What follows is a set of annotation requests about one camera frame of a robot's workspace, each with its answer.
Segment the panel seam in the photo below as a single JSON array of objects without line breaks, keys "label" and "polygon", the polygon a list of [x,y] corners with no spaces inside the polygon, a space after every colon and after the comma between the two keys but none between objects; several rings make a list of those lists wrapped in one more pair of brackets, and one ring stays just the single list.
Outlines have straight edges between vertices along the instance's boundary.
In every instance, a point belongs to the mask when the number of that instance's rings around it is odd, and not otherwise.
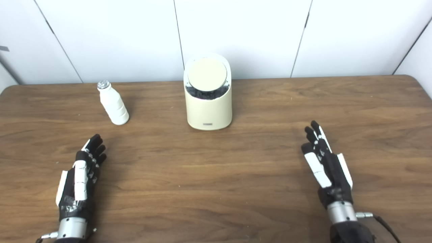
[{"label": "panel seam", "polygon": [[414,43],[412,44],[412,46],[409,48],[409,50],[407,51],[407,53],[405,54],[405,56],[402,58],[402,60],[400,61],[399,65],[396,67],[396,69],[393,71],[392,75],[394,75],[397,71],[397,69],[400,67],[400,65],[403,63],[403,61],[406,59],[406,57],[408,56],[408,54],[410,53],[411,49],[415,46],[415,44],[417,43],[417,41],[420,39],[420,36],[422,36],[423,32],[425,31],[425,29],[428,27],[428,25],[430,24],[430,22],[432,21],[432,17],[431,19],[429,19],[429,22],[426,24],[426,26],[423,28],[423,30],[420,32],[419,36],[417,36],[417,39],[414,41]]},{"label": "panel seam", "polygon": [[299,56],[299,50],[300,50],[300,46],[302,44],[303,34],[305,33],[305,29],[306,29],[307,23],[309,21],[309,15],[311,13],[312,3],[313,3],[313,0],[311,0],[311,5],[309,5],[308,16],[306,17],[305,26],[303,28],[302,36],[300,37],[299,47],[297,48],[297,52],[296,52],[295,58],[294,58],[294,63],[292,64],[291,74],[289,75],[290,78],[292,78],[292,73],[294,72],[295,63],[297,61],[297,57]]},{"label": "panel seam", "polygon": [[183,63],[183,70],[184,70],[183,48],[181,46],[180,29],[178,27],[177,8],[175,7],[175,0],[172,0],[172,2],[174,3],[175,22],[177,23],[178,42],[180,43],[181,61]]},{"label": "panel seam", "polygon": [[69,60],[70,65],[72,65],[72,68],[75,70],[75,73],[77,74],[79,80],[81,81],[81,83],[83,82],[83,79],[81,78],[81,76],[79,75],[78,71],[76,70],[75,66],[73,65],[72,61],[70,60],[69,56],[67,55],[66,51],[63,48],[63,45],[60,43],[60,40],[58,39],[57,35],[54,33],[54,30],[51,28],[51,25],[49,24],[47,18],[45,17],[44,13],[42,12],[41,8],[39,7],[38,3],[36,2],[36,0],[33,0],[34,3],[36,4],[36,6],[39,9],[39,12],[41,12],[42,17],[44,17],[45,22],[47,23],[48,27],[50,28],[51,32],[53,32],[54,37],[56,38],[58,44],[60,45],[61,49],[63,50],[63,53],[66,55],[67,59]]}]

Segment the cable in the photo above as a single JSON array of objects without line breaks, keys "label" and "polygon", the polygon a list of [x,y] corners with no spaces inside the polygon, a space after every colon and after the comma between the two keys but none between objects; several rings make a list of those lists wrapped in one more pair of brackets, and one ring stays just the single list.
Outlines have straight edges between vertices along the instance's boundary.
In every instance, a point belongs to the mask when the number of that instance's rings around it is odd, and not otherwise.
[{"label": "cable", "polygon": [[374,215],[374,218],[376,221],[378,221],[387,231],[390,232],[390,234],[393,236],[393,238],[396,240],[397,243],[401,243],[400,239],[397,237],[397,235],[393,232],[391,227],[382,219],[380,216]]}]

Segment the white wall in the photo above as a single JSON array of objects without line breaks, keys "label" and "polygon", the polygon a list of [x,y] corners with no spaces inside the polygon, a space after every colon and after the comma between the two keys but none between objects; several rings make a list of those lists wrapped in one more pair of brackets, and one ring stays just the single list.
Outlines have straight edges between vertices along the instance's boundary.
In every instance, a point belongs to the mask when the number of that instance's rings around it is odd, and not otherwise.
[{"label": "white wall", "polygon": [[33,0],[0,0],[0,61],[23,84],[80,83]]},{"label": "white wall", "polygon": [[3,90],[11,85],[16,85],[17,82],[9,74],[9,72],[0,64],[0,94]]},{"label": "white wall", "polygon": [[173,0],[36,0],[83,82],[183,78]]},{"label": "white wall", "polygon": [[237,79],[392,74],[432,17],[430,0],[35,1],[0,0],[0,62],[26,84],[181,80],[202,51]]},{"label": "white wall", "polygon": [[292,77],[392,74],[431,17],[430,0],[314,0]]},{"label": "white wall", "polygon": [[413,76],[432,97],[432,25],[429,24],[395,74]]},{"label": "white wall", "polygon": [[184,62],[210,51],[235,79],[290,77],[310,3],[175,0]]}]

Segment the wooden table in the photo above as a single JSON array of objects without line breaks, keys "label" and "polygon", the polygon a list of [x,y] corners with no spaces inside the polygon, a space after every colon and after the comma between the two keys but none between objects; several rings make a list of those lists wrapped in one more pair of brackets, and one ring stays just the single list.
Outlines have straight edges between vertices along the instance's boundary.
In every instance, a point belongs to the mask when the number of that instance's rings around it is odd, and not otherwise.
[{"label": "wooden table", "polygon": [[[56,231],[62,170],[95,133],[107,146],[95,243],[328,243],[300,150],[313,119],[343,152],[358,211],[404,243],[432,242],[432,101],[409,76],[236,80],[232,124],[194,130],[182,82],[116,83],[112,124],[95,84],[13,86],[0,95],[0,242]],[[373,219],[377,243],[393,243]]]}]

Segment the cylindrical container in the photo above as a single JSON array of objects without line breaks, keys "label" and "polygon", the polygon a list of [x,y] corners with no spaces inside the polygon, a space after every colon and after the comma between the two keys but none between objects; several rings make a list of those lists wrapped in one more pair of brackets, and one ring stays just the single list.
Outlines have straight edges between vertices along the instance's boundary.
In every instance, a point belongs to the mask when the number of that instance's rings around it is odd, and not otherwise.
[{"label": "cylindrical container", "polygon": [[107,112],[111,122],[116,125],[123,125],[129,120],[129,113],[124,106],[120,94],[112,88],[107,80],[98,83],[98,90],[101,96],[101,103]]},{"label": "cylindrical container", "polygon": [[231,68],[214,53],[199,54],[185,66],[187,122],[195,129],[217,130],[232,120]]}]

